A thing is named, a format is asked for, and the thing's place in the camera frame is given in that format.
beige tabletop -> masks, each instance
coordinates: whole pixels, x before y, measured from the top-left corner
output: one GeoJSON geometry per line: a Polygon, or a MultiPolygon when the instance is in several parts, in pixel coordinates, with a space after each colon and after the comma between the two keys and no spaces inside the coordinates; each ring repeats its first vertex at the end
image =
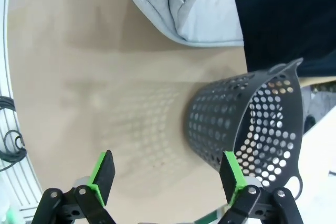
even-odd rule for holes
{"type": "Polygon", "coordinates": [[[242,48],[176,44],[131,0],[9,4],[14,98],[43,189],[69,189],[111,149],[117,223],[193,221],[225,203],[182,118],[198,87],[246,71],[242,48]]]}

black cable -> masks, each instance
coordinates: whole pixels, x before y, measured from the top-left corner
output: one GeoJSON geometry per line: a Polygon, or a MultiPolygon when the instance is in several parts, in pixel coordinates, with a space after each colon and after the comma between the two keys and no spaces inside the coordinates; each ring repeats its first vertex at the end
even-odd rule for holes
{"type": "MultiPolygon", "coordinates": [[[[15,111],[14,100],[12,98],[9,98],[9,97],[0,97],[0,111],[3,110],[3,109],[9,109],[9,110],[15,111]]],[[[10,165],[6,166],[5,168],[0,169],[0,172],[3,172],[4,170],[7,170],[7,169],[11,168],[16,163],[20,162],[21,160],[23,160],[27,156],[25,143],[24,143],[22,135],[19,131],[17,131],[17,130],[8,131],[3,138],[3,142],[4,142],[4,146],[5,146],[5,151],[3,152],[3,151],[0,150],[0,159],[10,163],[10,165]],[[13,133],[18,135],[14,140],[14,145],[17,148],[16,152],[12,152],[8,148],[7,141],[6,141],[7,137],[10,134],[13,134],[13,133]]]]}

bolt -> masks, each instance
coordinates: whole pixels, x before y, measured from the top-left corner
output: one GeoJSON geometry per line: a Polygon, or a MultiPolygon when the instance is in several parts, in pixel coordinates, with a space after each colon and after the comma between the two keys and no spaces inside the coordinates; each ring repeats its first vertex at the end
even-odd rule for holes
{"type": "Polygon", "coordinates": [[[281,198],[283,198],[285,196],[284,191],[279,190],[278,191],[278,196],[281,197],[281,198]]]}
{"type": "Polygon", "coordinates": [[[79,194],[82,194],[82,195],[83,195],[83,194],[85,194],[85,193],[86,193],[86,190],[85,190],[84,188],[82,188],[82,189],[79,190],[79,194]]]}
{"type": "Polygon", "coordinates": [[[256,193],[257,193],[257,190],[256,190],[254,187],[249,187],[249,188],[248,188],[248,192],[249,192],[250,194],[256,194],[256,193]]]}
{"type": "Polygon", "coordinates": [[[56,198],[57,197],[57,192],[56,191],[51,192],[50,196],[52,198],[56,198]]]}

gray plastic basket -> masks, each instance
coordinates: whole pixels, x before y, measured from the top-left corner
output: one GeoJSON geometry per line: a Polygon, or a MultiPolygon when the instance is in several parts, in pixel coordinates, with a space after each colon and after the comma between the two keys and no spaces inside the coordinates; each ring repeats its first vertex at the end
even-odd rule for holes
{"type": "Polygon", "coordinates": [[[296,74],[301,62],[295,60],[201,88],[185,118],[191,148],[217,171],[223,151],[234,151],[243,174],[257,177],[264,188],[284,186],[295,176],[301,193],[298,159],[303,108],[296,74]]]}

black cloth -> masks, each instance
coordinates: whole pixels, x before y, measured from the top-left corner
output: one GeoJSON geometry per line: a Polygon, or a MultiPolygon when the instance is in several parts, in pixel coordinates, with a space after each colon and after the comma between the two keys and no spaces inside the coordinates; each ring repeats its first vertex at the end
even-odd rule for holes
{"type": "Polygon", "coordinates": [[[336,0],[235,1],[248,71],[303,57],[298,76],[336,76],[336,0]]]}

